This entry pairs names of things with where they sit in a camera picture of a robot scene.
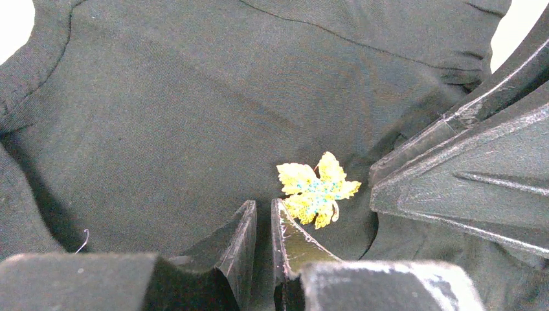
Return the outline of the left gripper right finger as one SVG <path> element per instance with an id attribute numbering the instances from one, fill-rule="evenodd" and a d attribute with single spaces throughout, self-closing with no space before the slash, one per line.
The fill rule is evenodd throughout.
<path id="1" fill-rule="evenodd" d="M 345 261 L 271 202 L 277 310 L 483 310 L 465 271 L 437 261 Z"/>

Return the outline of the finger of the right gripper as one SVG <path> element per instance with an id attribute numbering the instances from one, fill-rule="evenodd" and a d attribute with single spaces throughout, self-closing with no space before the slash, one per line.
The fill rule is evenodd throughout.
<path id="1" fill-rule="evenodd" d="M 533 92 L 372 189 L 373 211 L 548 256 L 548 94 Z"/>
<path id="2" fill-rule="evenodd" d="M 438 120 L 405 141 L 371 166 L 369 183 L 413 163 L 451 141 L 548 81 L 548 11 L 513 54 L 482 84 Z"/>

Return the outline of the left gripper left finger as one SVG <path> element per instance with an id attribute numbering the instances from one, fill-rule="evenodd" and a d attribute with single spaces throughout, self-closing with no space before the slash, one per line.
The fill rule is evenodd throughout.
<path id="1" fill-rule="evenodd" d="M 19 254 L 1 263 L 2 310 L 246 310 L 256 205 L 181 256 Z"/>

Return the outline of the gold leaf brooch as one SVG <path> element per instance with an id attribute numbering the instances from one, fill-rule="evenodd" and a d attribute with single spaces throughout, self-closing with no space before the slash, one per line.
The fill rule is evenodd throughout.
<path id="1" fill-rule="evenodd" d="M 283 204 L 289 215 L 301 224 L 320 229 L 340 216 L 338 201 L 354 196 L 362 183 L 347 180 L 347 174 L 331 152 L 324 152 L 316 167 L 284 163 L 276 167 Z"/>

